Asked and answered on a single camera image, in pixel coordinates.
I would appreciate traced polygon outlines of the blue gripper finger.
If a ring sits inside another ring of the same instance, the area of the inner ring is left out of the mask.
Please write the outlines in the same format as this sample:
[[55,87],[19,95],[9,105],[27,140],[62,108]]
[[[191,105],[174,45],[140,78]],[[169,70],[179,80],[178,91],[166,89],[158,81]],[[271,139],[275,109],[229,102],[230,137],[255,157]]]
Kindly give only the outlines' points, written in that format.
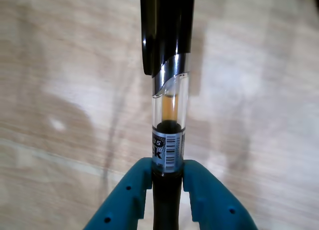
[[183,190],[189,193],[192,221],[201,230],[256,230],[239,200],[203,165],[184,161]]
[[144,218],[146,193],[152,188],[152,159],[141,158],[123,176],[86,230],[136,230]]

